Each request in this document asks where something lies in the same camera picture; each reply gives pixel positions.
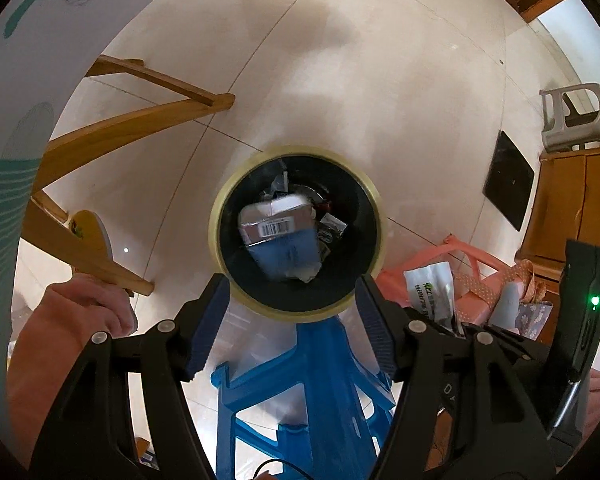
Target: wooden rung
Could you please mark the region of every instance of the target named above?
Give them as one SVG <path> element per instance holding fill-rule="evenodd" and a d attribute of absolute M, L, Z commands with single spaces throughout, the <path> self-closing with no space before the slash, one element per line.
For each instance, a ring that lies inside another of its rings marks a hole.
<path fill-rule="evenodd" d="M 36 202 L 29 200 L 22 223 L 22 238 L 47 254 L 103 282 L 118 285 L 143 296 L 154 291 L 154 284 L 95 251 L 84 240 L 56 222 Z"/>
<path fill-rule="evenodd" d="M 184 95 L 185 97 L 198 101 L 199 103 L 207 106 L 212 106 L 215 99 L 218 97 L 216 94 L 207 92 L 205 89 L 199 88 L 174 77 L 170 77 L 161 72 L 151 70 L 150 68 L 145 67 L 144 64 L 140 66 L 134 62 L 129 62 L 129 60 L 118 59 L 117 57 L 111 56 L 98 56 L 96 63 L 93 64 L 85 77 L 111 73 L 131 74 L 140 79 L 144 79 L 145 81 L 149 81 L 163 88 L 167 88 L 180 95 Z"/>
<path fill-rule="evenodd" d="M 61 224 L 65 224 L 69 220 L 69 213 L 54 202 L 54 200 L 44 191 L 37 192 L 31 198 Z"/>
<path fill-rule="evenodd" d="M 85 77 L 92 77 L 95 75 L 109 75 L 119 74 L 126 72 L 126 68 L 120 66 L 118 63 L 111 63 L 106 59 L 100 59 L 102 56 L 98 56 L 98 59 L 91 65 L 89 71 L 84 75 Z M 142 59 L 120 59 L 125 63 L 131 63 L 137 66 L 144 66 L 144 60 Z"/>
<path fill-rule="evenodd" d="M 176 124 L 222 110 L 234 103 L 232 94 L 220 94 L 213 106 L 193 99 L 157 105 L 90 124 L 52 140 L 42 157 L 33 193 L 88 162 Z"/>

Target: pink chair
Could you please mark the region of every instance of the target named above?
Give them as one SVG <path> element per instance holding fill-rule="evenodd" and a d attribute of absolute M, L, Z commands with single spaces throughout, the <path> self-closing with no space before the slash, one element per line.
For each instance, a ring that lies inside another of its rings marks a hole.
<path fill-rule="evenodd" d="M 452 251 L 461 251 L 466 254 L 472 268 L 472 276 L 460 272 L 454 273 L 455 288 L 458 285 L 465 285 L 466 288 L 471 289 L 462 294 L 461 297 L 456 297 L 456 312 L 463 322 L 478 325 L 485 323 L 489 319 L 505 283 L 516 281 L 520 284 L 521 290 L 525 290 L 523 287 L 528 283 L 525 297 L 528 296 L 529 292 L 534 293 L 529 291 L 533 287 L 532 277 L 529 277 L 528 280 L 523 277 L 528 272 L 526 266 L 518 264 L 515 267 L 510 267 L 495 256 L 466 244 L 453 235 L 446 237 L 442 245 L 424 249 L 400 266 L 393 269 L 383 269 L 376 279 L 378 288 L 388 300 L 395 301 L 403 307 L 411 306 L 403 272 L 425 267 L 440 260 L 441 256 Z M 483 278 L 480 274 L 478 262 L 491 267 L 496 272 Z"/>

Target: blue plastic stool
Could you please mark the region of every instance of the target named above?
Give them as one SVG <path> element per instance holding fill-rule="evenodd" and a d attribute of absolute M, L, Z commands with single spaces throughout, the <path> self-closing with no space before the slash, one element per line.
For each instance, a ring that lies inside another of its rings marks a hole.
<path fill-rule="evenodd" d="M 337 317 L 296 326 L 296 346 L 281 356 L 229 380 L 229 363 L 211 375 L 218 388 L 216 475 L 235 480 L 235 439 L 272 458 L 282 458 L 307 471 L 315 480 L 365 480 L 376 460 L 372 437 L 382 447 L 395 406 L 385 374 L 371 374 L 355 358 L 347 333 Z M 278 426 L 277 441 L 267 438 L 236 413 L 304 385 L 307 426 Z M 356 386 L 374 405 L 365 419 Z M 283 466 L 280 480 L 302 479 Z"/>

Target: chair leg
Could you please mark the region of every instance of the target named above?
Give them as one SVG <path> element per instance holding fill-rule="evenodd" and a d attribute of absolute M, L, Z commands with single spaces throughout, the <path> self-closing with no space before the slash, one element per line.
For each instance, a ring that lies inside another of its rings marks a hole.
<path fill-rule="evenodd" d="M 131 64 L 134 66 L 144 66 L 144 61 L 142 59 L 120 59 L 119 61 L 123 61 L 126 64 Z M 120 74 L 125 72 L 125 66 L 120 66 L 119 64 L 112 63 L 109 61 L 109 59 L 99 56 L 84 76 L 92 77 L 95 75 Z"/>
<path fill-rule="evenodd" d="M 82 272 L 88 272 L 103 282 L 118 285 L 143 296 L 148 296 L 154 291 L 153 283 L 96 252 L 33 200 L 29 200 L 27 204 L 22 223 L 22 238 L 45 253 L 77 267 Z"/>
<path fill-rule="evenodd" d="M 575 117 L 575 116 L 579 115 L 578 111 L 576 110 L 576 107 L 573 104 L 573 101 L 571 101 L 571 98 L 566 93 L 562 94 L 562 100 L 564 101 L 564 104 L 566 104 L 567 108 L 569 109 L 569 115 L 567 115 L 567 118 L 569 118 L 571 116 Z"/>
<path fill-rule="evenodd" d="M 53 218 L 61 224 L 66 224 L 69 220 L 69 213 L 62 209 L 54 200 L 44 191 L 39 191 L 32 197 L 33 201 L 42 209 L 45 209 Z"/>
<path fill-rule="evenodd" d="M 192 99 L 176 101 L 112 117 L 58 137 L 46 147 L 32 192 L 39 192 L 67 173 L 135 140 L 228 110 L 234 100 L 232 94 L 220 94 L 212 106 Z"/>
<path fill-rule="evenodd" d="M 400 274 L 402 274 L 405 270 L 426 267 L 437 257 L 443 256 L 444 254 L 448 254 L 453 250 L 454 248 L 447 243 L 438 246 L 431 246 L 421 250 L 418 254 L 412 256 L 407 261 L 401 263 L 398 267 L 395 267 L 394 269 L 390 270 L 391 272 L 397 271 Z"/>
<path fill-rule="evenodd" d="M 469 264 L 471 265 L 471 270 L 474 274 L 474 278 L 476 280 L 480 280 L 480 267 L 478 267 L 478 260 L 476 260 L 470 254 L 468 254 L 467 257 L 469 258 Z"/>
<path fill-rule="evenodd" d="M 490 266 L 491 269 L 509 269 L 509 266 L 502 260 L 497 259 L 495 256 L 489 254 L 487 251 L 483 251 L 482 249 L 478 249 L 477 247 L 474 247 L 459 240 L 453 235 L 449 235 L 445 238 L 445 244 L 451 245 L 453 247 L 452 250 L 462 251 L 467 256 L 474 257 L 480 263 Z"/>

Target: black trash can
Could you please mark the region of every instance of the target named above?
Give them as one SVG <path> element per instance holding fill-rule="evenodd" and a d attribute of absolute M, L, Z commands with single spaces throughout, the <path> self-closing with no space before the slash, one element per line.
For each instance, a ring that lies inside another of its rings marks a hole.
<path fill-rule="evenodd" d="M 269 280 L 238 231 L 242 208 L 258 202 L 260 193 L 285 170 L 289 182 L 328 196 L 332 213 L 347 223 L 342 243 L 309 283 Z M 360 274 L 375 276 L 380 271 L 384 232 L 378 190 L 366 174 L 336 153 L 309 146 L 283 146 L 252 157 L 224 184 L 209 219 L 209 247 L 241 303 L 275 319 L 312 322 L 344 310 Z"/>

